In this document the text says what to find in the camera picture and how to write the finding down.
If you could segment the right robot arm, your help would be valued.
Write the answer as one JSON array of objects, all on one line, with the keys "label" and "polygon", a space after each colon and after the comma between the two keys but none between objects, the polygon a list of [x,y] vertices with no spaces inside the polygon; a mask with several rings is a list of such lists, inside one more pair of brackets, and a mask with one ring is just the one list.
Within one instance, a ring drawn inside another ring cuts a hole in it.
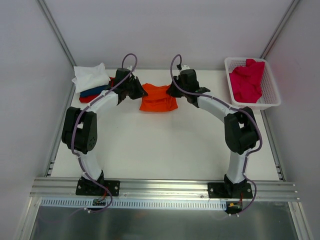
[{"label": "right robot arm", "polygon": [[260,150],[262,136],[253,111],[249,107],[237,108],[211,96],[210,90],[201,87],[194,69],[178,66],[178,75],[172,75],[167,94],[173,98],[185,97],[187,102],[204,110],[224,124],[224,139],[230,150],[229,165],[223,182],[208,184],[211,198],[240,198],[247,192],[245,172],[248,156]]}]

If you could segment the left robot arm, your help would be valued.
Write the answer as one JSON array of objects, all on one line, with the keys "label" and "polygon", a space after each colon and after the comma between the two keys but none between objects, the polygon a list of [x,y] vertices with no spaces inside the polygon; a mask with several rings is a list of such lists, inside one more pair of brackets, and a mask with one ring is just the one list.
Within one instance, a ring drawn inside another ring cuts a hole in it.
[{"label": "left robot arm", "polygon": [[79,163],[82,171],[80,189],[87,185],[93,195],[101,194],[105,188],[104,173],[94,153],[98,142],[99,115],[118,106],[126,97],[136,100],[148,95],[133,72],[133,67],[118,68],[111,87],[103,90],[85,107],[71,106],[65,114],[61,140]]}]

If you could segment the orange t-shirt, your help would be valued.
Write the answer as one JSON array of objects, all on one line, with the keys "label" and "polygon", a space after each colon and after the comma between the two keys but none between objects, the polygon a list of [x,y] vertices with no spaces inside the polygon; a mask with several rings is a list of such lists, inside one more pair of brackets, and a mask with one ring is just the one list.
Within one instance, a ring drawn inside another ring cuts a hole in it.
[{"label": "orange t-shirt", "polygon": [[150,83],[142,85],[147,92],[141,101],[139,110],[151,113],[166,113],[178,108],[177,100],[167,94],[170,85],[156,86]]}]

